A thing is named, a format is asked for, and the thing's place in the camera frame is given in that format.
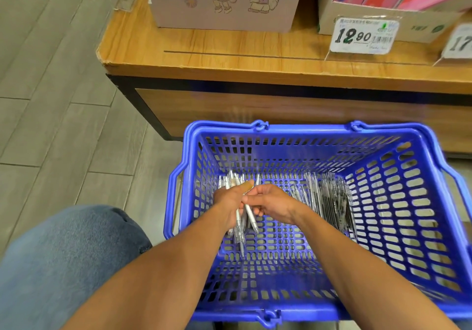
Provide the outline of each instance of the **person's left hand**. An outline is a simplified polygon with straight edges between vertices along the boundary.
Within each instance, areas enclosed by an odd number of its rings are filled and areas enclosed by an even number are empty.
[[[241,198],[253,186],[254,181],[250,180],[228,190],[224,187],[220,188],[213,194],[213,207],[218,209],[218,212],[223,213],[222,220],[226,227],[225,230],[236,226],[236,210],[239,209],[239,214],[243,213],[244,205]]]

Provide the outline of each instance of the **green round sticker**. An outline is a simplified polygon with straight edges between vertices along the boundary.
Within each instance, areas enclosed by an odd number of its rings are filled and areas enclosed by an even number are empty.
[[[444,29],[444,25],[440,25],[440,26],[434,27],[431,33],[437,33],[439,31],[442,31],[443,29]]]

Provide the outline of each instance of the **price tag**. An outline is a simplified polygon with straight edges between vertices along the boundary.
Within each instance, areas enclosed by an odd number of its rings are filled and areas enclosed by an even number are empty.
[[[472,58],[472,23],[460,25],[454,30],[441,56],[446,59]]]
[[[387,54],[400,23],[370,18],[339,18],[329,50],[341,53]]]

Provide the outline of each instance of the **pile of pens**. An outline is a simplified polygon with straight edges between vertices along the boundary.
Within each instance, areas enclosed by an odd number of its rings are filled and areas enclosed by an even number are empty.
[[[305,172],[304,177],[306,184],[291,184],[289,194],[340,232],[357,239],[352,193],[345,179],[331,172]]]
[[[226,189],[229,189],[244,182],[244,175],[239,176],[239,174],[230,170],[226,176],[220,176],[218,188],[225,187]],[[257,174],[256,179],[254,180],[254,185],[257,186],[260,184],[261,175]],[[241,257],[243,259],[245,259],[245,233],[252,231],[256,234],[259,234],[259,227],[257,226],[256,218],[252,213],[251,207],[245,204],[242,215],[239,214],[239,209],[236,210],[236,226],[227,232],[228,236],[233,238],[234,243],[239,244],[239,252],[241,253]]]

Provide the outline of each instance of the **hand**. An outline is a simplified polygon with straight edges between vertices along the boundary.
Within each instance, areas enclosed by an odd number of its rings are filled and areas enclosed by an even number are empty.
[[[243,213],[243,203],[241,198],[243,194],[249,191],[254,185],[254,181],[247,181],[239,186],[234,186],[230,189],[220,188],[213,194],[213,207],[217,212],[222,213],[222,220],[224,222],[225,231],[236,226],[236,210],[239,209],[239,214]]]
[[[267,214],[282,223],[295,224],[296,210],[304,206],[272,184],[254,187],[243,196],[243,202],[253,206],[255,216]]]

